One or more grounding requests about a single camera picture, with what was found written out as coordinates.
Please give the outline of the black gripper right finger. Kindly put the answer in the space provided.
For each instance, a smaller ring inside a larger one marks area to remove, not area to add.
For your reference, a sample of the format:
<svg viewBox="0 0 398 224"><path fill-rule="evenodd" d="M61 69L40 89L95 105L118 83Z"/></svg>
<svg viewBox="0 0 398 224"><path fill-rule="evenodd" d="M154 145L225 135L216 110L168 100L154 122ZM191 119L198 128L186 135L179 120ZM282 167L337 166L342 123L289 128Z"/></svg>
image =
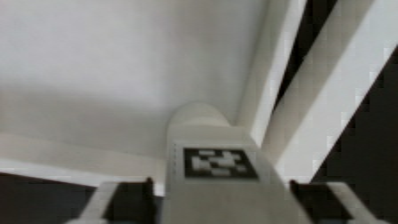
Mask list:
<svg viewBox="0 0 398 224"><path fill-rule="evenodd" d="M303 184L291 180L289 190L312 224L388 224L342 182Z"/></svg>

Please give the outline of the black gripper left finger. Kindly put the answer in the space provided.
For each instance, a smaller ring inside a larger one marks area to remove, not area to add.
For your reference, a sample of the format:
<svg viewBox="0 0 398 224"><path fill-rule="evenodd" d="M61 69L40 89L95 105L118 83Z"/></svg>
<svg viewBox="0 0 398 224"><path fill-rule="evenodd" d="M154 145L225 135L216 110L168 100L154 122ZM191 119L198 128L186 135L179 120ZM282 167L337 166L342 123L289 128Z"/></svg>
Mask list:
<svg viewBox="0 0 398 224"><path fill-rule="evenodd" d="M104 182L79 216L63 224L156 224L154 183Z"/></svg>

